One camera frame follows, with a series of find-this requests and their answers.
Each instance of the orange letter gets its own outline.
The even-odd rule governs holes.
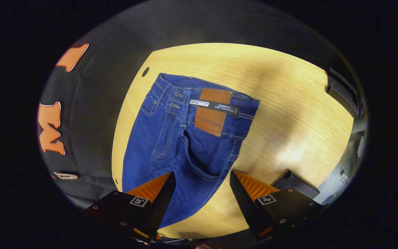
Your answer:
[[[66,72],[70,72],[79,61],[79,58],[85,53],[88,48],[88,44],[84,44],[81,47],[72,47],[62,55],[56,66],[65,67]]]
[[[56,151],[61,155],[65,155],[64,145],[61,141],[57,140],[56,143],[52,143],[60,137],[60,133],[50,126],[50,124],[55,128],[59,128],[60,126],[60,103],[55,102],[54,105],[39,103],[38,123],[43,129],[39,135],[39,143],[42,151]]]

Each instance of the jeans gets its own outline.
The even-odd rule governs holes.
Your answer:
[[[202,88],[231,91],[227,114],[217,137],[194,126]],[[123,191],[128,192],[173,171],[176,188],[160,228],[196,213],[213,196],[239,155],[259,100],[194,77],[159,74],[142,103],[124,155]]]

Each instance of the black background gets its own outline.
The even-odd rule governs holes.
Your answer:
[[[124,243],[91,227],[52,184],[37,145],[36,112],[63,52],[138,2],[0,2],[0,247]],[[271,5],[314,28],[346,55],[371,115],[368,157],[343,197],[311,228],[275,246],[398,248],[398,1]]]

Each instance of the black label tag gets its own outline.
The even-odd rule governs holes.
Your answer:
[[[235,117],[237,117],[237,115],[239,114],[239,107],[237,106],[233,106],[233,105],[229,105],[229,104],[222,104],[222,103],[218,103],[218,102],[213,102],[213,101],[204,101],[204,100],[200,100],[200,99],[191,99],[190,100],[190,105],[192,106],[200,106],[200,107],[204,107],[207,109],[211,109],[211,110],[216,110],[219,112],[225,112],[228,114],[231,114]]]

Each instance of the wooden tabletop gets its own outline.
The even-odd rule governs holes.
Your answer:
[[[148,73],[142,77],[144,70]],[[159,73],[198,77],[260,100],[232,169],[265,183],[286,169],[318,187],[338,163],[352,116],[326,93],[327,74],[292,55],[242,44],[191,44],[154,51],[137,72],[117,120],[112,175],[122,191],[123,158],[134,120]],[[229,186],[189,218],[159,230],[170,238],[209,238],[248,228]]]

